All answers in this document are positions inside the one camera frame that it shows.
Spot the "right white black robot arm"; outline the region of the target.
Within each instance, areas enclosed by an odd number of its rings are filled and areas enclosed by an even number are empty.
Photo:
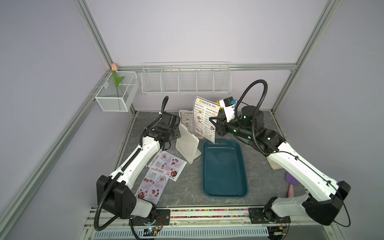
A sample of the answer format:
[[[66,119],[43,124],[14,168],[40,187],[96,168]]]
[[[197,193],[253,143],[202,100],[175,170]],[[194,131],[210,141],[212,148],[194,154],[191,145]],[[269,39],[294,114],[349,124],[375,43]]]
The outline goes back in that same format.
[[[238,107],[244,97],[257,84],[263,85],[262,95],[256,106],[246,105],[239,112]],[[329,226],[341,209],[351,186],[322,173],[274,130],[264,126],[264,114],[260,111],[268,91],[265,80],[252,82],[243,92],[239,100],[232,97],[219,101],[222,111],[212,115],[209,121],[219,136],[232,134],[237,140],[251,146],[267,160],[278,164],[294,179],[302,184],[307,193],[300,197],[289,194],[288,198],[272,197],[265,204],[262,216],[268,223],[288,217],[309,217],[318,224]]]

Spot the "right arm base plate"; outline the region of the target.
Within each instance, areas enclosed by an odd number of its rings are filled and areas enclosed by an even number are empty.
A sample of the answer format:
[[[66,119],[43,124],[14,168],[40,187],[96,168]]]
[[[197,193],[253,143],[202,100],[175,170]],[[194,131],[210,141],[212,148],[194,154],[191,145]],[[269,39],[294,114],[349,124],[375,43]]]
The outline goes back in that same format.
[[[252,224],[290,224],[290,217],[278,217],[264,207],[249,208],[249,218]]]

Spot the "red special menu sheet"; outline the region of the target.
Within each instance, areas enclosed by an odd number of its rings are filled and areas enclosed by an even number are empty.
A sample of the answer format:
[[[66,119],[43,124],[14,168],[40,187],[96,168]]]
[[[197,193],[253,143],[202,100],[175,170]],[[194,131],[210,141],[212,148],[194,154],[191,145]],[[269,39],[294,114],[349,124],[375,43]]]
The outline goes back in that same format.
[[[166,173],[170,180],[176,182],[187,162],[160,150],[149,163],[149,168],[153,168]]]

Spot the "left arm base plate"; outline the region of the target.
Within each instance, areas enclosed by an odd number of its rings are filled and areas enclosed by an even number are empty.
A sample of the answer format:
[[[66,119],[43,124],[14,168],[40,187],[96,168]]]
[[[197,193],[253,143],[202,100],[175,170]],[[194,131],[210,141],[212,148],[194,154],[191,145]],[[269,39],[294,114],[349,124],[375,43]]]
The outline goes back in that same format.
[[[132,219],[133,226],[168,226],[171,220],[170,209],[157,209],[148,218],[135,217]]]

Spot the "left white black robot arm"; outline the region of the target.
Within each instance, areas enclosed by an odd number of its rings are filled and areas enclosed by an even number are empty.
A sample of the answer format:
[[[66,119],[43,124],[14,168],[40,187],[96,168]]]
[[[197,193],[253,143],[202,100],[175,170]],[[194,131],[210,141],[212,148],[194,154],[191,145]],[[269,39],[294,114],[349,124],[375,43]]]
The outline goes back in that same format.
[[[157,217],[154,203],[140,199],[132,187],[145,165],[159,150],[168,149],[171,141],[180,138],[179,116],[166,112],[169,97],[163,99],[159,116],[140,134],[139,144],[129,157],[108,176],[97,180],[97,203],[94,229],[99,232],[117,219],[140,217],[153,223]]]

